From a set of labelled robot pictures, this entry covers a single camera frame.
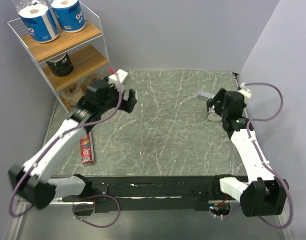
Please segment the black paper roll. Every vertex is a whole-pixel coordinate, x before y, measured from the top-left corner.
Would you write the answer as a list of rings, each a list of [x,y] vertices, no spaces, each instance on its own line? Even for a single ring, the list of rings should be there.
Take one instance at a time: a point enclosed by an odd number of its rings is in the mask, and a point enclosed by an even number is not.
[[[215,106],[208,106],[208,104],[213,100],[213,98],[209,98],[207,101],[206,101],[206,112],[207,112],[207,119],[209,121],[212,121],[212,122],[219,122],[222,120],[222,118],[216,114],[215,112]]]
[[[57,77],[68,76],[74,70],[74,66],[67,52],[46,61],[46,64],[53,75]]]

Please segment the brown paper roll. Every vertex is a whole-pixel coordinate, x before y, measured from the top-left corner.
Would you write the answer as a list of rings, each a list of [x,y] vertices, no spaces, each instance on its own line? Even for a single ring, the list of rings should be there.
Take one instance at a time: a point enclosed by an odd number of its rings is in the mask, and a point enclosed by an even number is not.
[[[100,74],[98,72],[94,72],[94,73],[91,73],[90,75],[85,77],[85,79],[83,81],[83,84],[85,86],[89,86],[91,83],[93,83],[96,80],[103,80],[104,77],[105,76],[103,74]]]
[[[66,104],[68,110],[75,107],[84,94],[84,85],[78,83],[74,83],[61,91],[61,97],[63,98],[63,102]]]

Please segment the blue monster paper roll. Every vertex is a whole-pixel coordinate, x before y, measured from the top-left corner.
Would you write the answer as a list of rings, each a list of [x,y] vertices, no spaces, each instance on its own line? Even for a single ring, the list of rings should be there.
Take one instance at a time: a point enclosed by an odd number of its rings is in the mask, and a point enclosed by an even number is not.
[[[77,33],[86,26],[79,0],[49,0],[60,28],[66,33]]]

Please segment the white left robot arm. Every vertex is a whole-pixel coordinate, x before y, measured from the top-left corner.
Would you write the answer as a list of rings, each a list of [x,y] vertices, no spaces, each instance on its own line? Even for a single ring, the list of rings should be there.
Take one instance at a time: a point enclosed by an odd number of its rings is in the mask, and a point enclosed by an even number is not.
[[[136,91],[129,89],[127,99],[124,99],[124,93],[122,83],[94,81],[40,151],[22,166],[14,164],[8,170],[12,194],[19,195],[39,210],[55,198],[76,196],[80,201],[87,201],[93,192],[91,181],[80,174],[57,180],[51,179],[51,175],[65,153],[95,125],[104,122],[103,114],[111,109],[133,111],[137,103]]]

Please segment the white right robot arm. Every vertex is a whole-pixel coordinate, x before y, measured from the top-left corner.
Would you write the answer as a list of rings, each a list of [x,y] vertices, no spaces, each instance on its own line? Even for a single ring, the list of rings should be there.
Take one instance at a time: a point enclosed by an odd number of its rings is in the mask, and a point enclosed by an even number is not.
[[[219,200],[227,195],[237,200],[246,217],[280,215],[287,198],[287,182],[272,173],[253,126],[243,116],[245,96],[242,90],[221,88],[206,102],[207,109],[221,118],[222,128],[237,149],[247,174],[247,182],[228,174],[217,175],[211,193]]]

